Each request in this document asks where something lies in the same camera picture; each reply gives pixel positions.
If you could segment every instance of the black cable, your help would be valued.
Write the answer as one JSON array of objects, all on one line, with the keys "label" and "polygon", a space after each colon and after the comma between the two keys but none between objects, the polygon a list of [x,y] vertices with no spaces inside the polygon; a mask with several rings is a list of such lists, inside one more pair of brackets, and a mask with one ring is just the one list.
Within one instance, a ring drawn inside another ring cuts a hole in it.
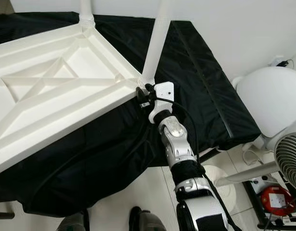
[{"label": "black cable", "polygon": [[84,209],[82,213],[83,213],[83,224],[84,224],[85,231],[90,231],[89,214],[87,209]]},{"label": "black cable", "polygon": [[273,209],[271,212],[270,212],[270,216],[269,216],[269,220],[267,222],[267,224],[265,225],[264,227],[264,230],[263,231],[266,231],[267,230],[267,227],[269,226],[270,222],[271,222],[271,218],[272,218],[272,212],[276,211],[276,210],[279,210],[279,209],[283,209],[283,208],[287,208],[289,205],[291,205],[294,201],[296,201],[296,198],[293,199],[292,201],[290,201],[288,204],[280,207],[280,208],[276,208],[276,209]]},{"label": "black cable", "polygon": [[[193,127],[194,127],[194,132],[195,132],[195,152],[196,152],[196,157],[197,157],[197,164],[198,164],[198,168],[201,169],[201,165],[200,165],[200,162],[199,162],[199,151],[198,151],[198,140],[197,140],[197,129],[196,129],[196,126],[195,126],[195,122],[191,116],[191,114],[188,112],[188,110],[186,110],[181,104],[179,103],[176,103],[174,101],[171,101],[171,100],[167,100],[167,99],[163,99],[163,98],[155,98],[155,100],[160,100],[160,101],[165,101],[165,102],[168,102],[168,103],[172,103],[176,106],[178,106],[179,108],[181,108],[190,118],[192,124],[193,124]],[[232,220],[223,200],[221,199],[219,193],[217,192],[217,189],[215,188],[215,186],[213,185],[212,181],[208,178],[208,176],[204,173],[203,176],[207,179],[212,191],[214,192],[216,198],[219,200],[222,208],[224,209],[224,212],[227,216],[227,220],[228,220],[228,223],[232,226],[232,228],[235,230],[235,231],[242,231],[239,227],[237,227],[234,223],[234,221]]]}]

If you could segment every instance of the black cloth cover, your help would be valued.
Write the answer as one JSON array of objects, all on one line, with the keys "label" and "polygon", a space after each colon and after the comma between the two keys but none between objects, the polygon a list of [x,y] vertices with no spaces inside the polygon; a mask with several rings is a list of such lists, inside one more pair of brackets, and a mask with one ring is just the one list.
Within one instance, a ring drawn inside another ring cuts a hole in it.
[{"label": "black cloth cover", "polygon": [[[97,30],[142,72],[154,19],[96,15]],[[0,43],[76,24],[77,13],[0,15]],[[227,150],[260,131],[191,22],[172,21],[155,76],[174,83],[193,116],[199,150]],[[192,147],[190,119],[175,106]],[[0,173],[0,201],[27,213],[64,217],[124,189],[148,166],[166,165],[164,147],[136,99],[129,100]]]}]

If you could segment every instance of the fan grille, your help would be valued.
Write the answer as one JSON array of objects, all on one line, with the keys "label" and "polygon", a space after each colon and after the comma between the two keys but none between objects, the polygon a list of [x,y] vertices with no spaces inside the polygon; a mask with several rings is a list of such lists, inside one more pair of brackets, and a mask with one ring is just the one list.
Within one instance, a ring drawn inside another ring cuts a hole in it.
[{"label": "fan grille", "polygon": [[275,160],[283,175],[296,187],[296,134],[287,136],[278,143]]}]

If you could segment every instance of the fan stand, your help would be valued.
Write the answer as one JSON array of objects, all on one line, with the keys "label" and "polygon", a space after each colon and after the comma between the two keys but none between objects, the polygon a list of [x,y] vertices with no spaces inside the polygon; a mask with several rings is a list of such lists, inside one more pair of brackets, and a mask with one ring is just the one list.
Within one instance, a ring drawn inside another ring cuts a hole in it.
[{"label": "fan stand", "polygon": [[264,164],[243,172],[239,172],[231,176],[221,177],[215,181],[215,186],[221,187],[224,185],[236,184],[255,177],[260,177],[266,174],[277,172],[277,171],[279,171],[279,168],[276,162],[272,161],[267,164]]}]

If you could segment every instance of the robotic arm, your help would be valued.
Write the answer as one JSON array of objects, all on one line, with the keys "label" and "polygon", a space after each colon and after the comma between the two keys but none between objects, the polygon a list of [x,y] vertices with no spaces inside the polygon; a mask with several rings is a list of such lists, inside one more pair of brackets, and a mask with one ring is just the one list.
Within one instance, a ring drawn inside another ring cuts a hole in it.
[{"label": "robotic arm", "polygon": [[187,131],[172,115],[173,83],[146,85],[148,99],[140,88],[136,89],[142,108],[150,106],[152,124],[158,126],[165,146],[166,158],[176,185],[177,219],[180,231],[227,231],[228,220],[220,201],[211,189],[205,170],[197,163]]}]

